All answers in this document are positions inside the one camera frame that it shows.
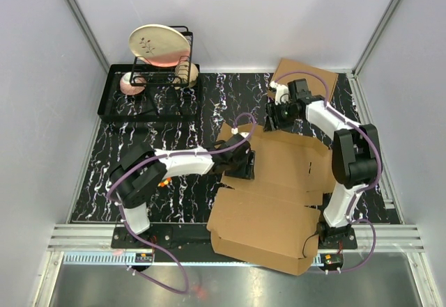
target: plate with leaf design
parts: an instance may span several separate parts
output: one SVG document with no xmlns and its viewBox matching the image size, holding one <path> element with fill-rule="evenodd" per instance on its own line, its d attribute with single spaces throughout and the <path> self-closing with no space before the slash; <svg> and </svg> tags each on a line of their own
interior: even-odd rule
<svg viewBox="0 0 446 307">
<path fill-rule="evenodd" d="M 190 55 L 190 44 L 177 30 L 150 24 L 134 30 L 128 40 L 135 56 L 157 67 L 173 67 Z"/>
</svg>

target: black cable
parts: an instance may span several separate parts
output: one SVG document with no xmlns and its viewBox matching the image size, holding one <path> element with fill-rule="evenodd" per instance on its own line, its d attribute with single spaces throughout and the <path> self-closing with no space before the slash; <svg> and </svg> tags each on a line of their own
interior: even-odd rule
<svg viewBox="0 0 446 307">
<path fill-rule="evenodd" d="M 284 96 L 287 96 L 287 95 L 288 95 L 288 97 L 290 97 L 290 94 L 289 94 L 289 93 L 284 93 L 282 96 L 280 96 L 280 98 L 279 98 L 279 102 L 283 103 L 282 98 L 283 98 Z"/>
<path fill-rule="evenodd" d="M 318 232 L 315 232 L 313 235 L 308 236 L 307 239 L 305 240 L 304 246 L 302 247 L 302 255 L 304 256 L 304 258 L 307 258 L 307 256 L 305 255 L 305 246 L 307 245 L 307 241 L 316 235 L 318 235 Z"/>
</svg>

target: gray floor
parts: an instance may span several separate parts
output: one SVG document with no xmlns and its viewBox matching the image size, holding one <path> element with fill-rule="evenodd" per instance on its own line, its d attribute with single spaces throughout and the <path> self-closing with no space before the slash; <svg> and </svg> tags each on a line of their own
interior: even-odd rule
<svg viewBox="0 0 446 307">
<path fill-rule="evenodd" d="M 347 264 L 361 260 L 347 255 Z M 256 267 L 188 267 L 191 293 L 172 294 L 122 267 L 63 265 L 51 306 L 421 306 L 402 254 L 376 254 L 366 267 L 342 275 L 299 277 Z M 183 286 L 175 267 L 147 270 L 157 279 Z"/>
</svg>

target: white wall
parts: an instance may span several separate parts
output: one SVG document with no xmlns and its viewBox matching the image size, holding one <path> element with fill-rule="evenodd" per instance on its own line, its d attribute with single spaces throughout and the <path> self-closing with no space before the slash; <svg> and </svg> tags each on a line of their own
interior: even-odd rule
<svg viewBox="0 0 446 307">
<path fill-rule="evenodd" d="M 110 63 L 143 24 L 188 25 L 202 70 L 275 69 L 289 57 L 352 68 L 390 0 L 78 0 Z"/>
<path fill-rule="evenodd" d="M 28 306 L 66 219 L 105 73 L 64 0 L 0 0 L 0 301 Z"/>
<path fill-rule="evenodd" d="M 360 80 L 403 215 L 446 301 L 446 0 L 403 0 Z"/>
</svg>

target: black tray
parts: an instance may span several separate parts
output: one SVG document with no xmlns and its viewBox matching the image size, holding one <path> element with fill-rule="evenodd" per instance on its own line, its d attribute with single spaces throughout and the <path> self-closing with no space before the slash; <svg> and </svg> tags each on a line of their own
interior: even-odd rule
<svg viewBox="0 0 446 307">
<path fill-rule="evenodd" d="M 177 85 L 174 84 L 148 82 L 142 93 L 125 95 L 119 88 L 119 81 L 126 72 L 132 72 L 133 68 L 134 64 L 111 65 L 98 108 L 98 115 L 102 121 L 105 123 L 199 121 L 202 99 L 200 78 L 193 88 L 182 86 L 176 90 Z M 145 65 L 145 69 L 156 73 L 160 71 L 152 65 Z"/>
</svg>

